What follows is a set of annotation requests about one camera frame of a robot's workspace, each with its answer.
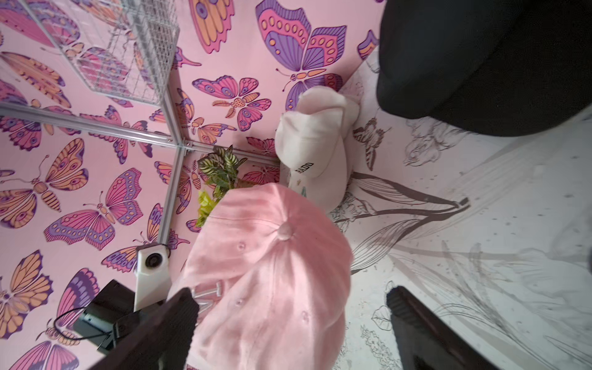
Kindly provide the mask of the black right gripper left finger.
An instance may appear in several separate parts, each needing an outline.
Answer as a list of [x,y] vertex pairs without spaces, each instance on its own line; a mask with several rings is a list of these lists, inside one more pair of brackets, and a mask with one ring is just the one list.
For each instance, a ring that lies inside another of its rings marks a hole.
[[94,369],[185,369],[200,307],[182,288],[139,324]]

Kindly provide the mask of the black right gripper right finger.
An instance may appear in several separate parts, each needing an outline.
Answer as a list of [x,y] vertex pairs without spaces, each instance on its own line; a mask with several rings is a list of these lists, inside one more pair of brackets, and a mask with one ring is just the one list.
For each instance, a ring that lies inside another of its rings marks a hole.
[[391,289],[386,303],[402,368],[496,369],[406,288]]

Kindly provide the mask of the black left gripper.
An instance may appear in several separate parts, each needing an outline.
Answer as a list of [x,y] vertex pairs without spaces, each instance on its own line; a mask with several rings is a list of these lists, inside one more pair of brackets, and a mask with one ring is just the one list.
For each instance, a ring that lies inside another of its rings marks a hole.
[[73,325],[78,338],[92,342],[107,355],[162,305],[157,302],[134,311],[135,293],[112,280],[84,309]]

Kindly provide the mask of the white Colorado cap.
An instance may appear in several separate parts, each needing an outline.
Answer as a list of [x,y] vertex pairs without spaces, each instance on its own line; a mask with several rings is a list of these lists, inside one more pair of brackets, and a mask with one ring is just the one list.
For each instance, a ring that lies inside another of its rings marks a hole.
[[288,171],[287,187],[326,214],[345,196],[350,173],[345,139],[359,112],[356,101],[316,86],[300,95],[277,126],[275,150]]

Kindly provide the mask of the pink cap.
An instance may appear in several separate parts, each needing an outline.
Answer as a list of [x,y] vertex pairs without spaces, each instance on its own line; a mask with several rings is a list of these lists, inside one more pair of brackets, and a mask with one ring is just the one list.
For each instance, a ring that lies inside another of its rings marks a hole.
[[345,340],[352,250],[324,211],[276,183],[229,191],[171,288],[200,307],[196,369],[330,369]]

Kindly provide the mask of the plain black cap back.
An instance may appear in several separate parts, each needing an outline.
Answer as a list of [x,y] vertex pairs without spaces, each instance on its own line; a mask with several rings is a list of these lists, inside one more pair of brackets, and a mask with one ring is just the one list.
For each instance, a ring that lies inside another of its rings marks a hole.
[[389,1],[379,41],[394,116],[521,137],[591,105],[589,1]]

